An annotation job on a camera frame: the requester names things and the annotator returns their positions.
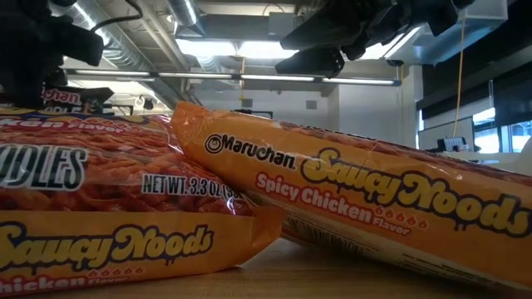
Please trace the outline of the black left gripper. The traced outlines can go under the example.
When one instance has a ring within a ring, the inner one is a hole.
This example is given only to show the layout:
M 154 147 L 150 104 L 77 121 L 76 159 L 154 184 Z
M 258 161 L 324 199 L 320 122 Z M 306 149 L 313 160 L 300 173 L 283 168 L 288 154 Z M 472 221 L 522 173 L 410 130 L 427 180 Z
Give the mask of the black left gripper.
M 53 69 L 64 56 L 98 66 L 103 49 L 101 36 L 53 15 L 49 3 L 0 3 L 0 106 L 42 109 L 42 90 L 57 76 L 13 72 L 18 67 Z

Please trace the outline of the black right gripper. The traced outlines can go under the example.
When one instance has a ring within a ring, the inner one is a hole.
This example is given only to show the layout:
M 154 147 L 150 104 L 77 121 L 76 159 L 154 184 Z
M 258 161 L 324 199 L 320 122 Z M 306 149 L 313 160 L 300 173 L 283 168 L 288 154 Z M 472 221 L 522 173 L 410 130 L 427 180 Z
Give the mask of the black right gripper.
M 327 0 L 307 21 L 282 38 L 284 50 L 298 51 L 275 65 L 278 74 L 336 77 L 350 61 L 377 60 L 413 27 L 429 22 L 433 0 Z

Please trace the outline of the black Fire Noodles pack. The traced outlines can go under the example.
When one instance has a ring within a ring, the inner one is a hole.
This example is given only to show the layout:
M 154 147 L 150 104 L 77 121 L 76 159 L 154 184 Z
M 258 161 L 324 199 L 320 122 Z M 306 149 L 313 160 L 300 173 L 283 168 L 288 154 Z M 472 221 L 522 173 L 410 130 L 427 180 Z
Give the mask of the black Fire Noodles pack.
M 105 102 L 114 95 L 108 87 L 79 88 L 46 85 L 42 88 L 45 111 L 101 115 Z

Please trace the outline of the orange Saucy Noods pack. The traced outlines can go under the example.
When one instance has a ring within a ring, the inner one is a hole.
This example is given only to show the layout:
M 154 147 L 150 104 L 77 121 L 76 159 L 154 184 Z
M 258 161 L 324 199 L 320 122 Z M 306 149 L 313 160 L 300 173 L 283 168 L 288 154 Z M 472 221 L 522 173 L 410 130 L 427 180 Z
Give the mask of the orange Saucy Noods pack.
M 0 298 L 221 271 L 279 238 L 164 115 L 0 109 Z
M 179 103 L 185 155 L 286 234 L 412 271 L 532 292 L 532 177 L 318 128 Z

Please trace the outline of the grey ceiling box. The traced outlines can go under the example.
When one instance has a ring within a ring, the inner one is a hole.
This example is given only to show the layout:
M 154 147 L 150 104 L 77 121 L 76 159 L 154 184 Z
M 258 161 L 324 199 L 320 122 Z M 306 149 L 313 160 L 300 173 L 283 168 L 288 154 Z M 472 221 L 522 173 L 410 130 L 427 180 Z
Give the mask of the grey ceiling box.
M 292 32 L 298 25 L 293 13 L 270 12 L 268 14 L 268 39 L 279 41 Z

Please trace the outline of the long ceiling light bar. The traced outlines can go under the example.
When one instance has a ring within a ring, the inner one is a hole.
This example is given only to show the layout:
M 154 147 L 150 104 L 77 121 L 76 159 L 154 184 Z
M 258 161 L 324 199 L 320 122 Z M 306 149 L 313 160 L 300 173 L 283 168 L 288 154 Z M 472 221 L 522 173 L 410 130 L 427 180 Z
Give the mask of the long ceiling light bar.
M 171 79 L 199 79 L 221 81 L 283 81 L 316 84 L 339 84 L 360 86 L 400 86 L 402 80 L 377 79 L 377 78 L 327 78 L 321 76 L 280 76 L 280 75 L 257 75 L 239 73 L 203 73 L 203 72 L 170 72 L 170 71 L 122 71 L 122 70 L 91 70 L 71 69 L 65 72 L 73 76 L 108 76 L 127 77 L 140 79 L 171 78 Z

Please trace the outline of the white partition panel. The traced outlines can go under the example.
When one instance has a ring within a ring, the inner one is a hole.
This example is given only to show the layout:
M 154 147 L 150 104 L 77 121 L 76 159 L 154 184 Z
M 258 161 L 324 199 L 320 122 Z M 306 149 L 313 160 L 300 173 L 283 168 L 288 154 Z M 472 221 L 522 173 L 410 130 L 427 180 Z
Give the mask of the white partition panel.
M 432 150 L 438 147 L 437 141 L 445 138 L 463 138 L 470 150 L 475 146 L 473 117 L 452 121 L 419 132 L 419 148 Z

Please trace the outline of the black desk device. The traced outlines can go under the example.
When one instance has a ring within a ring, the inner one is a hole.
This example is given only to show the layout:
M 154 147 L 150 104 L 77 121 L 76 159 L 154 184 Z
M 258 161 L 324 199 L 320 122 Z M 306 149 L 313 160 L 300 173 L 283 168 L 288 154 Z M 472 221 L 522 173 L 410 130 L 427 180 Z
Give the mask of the black desk device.
M 436 143 L 438 152 L 461 152 L 470 150 L 464 137 L 446 137 L 438 139 Z

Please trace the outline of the silver round ventilation duct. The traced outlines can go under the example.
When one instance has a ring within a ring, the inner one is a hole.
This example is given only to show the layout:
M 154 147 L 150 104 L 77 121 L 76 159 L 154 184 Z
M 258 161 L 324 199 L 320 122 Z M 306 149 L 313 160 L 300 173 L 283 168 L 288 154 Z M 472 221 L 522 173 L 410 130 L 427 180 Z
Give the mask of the silver round ventilation duct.
M 174 19 L 175 37 L 205 37 L 195 0 L 166 0 Z

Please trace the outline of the light grey ceiling duct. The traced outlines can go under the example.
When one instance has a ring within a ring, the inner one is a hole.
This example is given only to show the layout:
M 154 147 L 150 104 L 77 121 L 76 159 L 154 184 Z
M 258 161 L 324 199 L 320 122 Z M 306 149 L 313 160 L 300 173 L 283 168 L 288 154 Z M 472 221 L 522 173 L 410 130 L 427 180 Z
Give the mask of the light grey ceiling duct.
M 434 37 L 428 24 L 411 29 L 383 56 L 411 65 L 435 65 L 478 42 L 508 20 L 508 0 L 475 0 L 458 15 L 456 25 Z

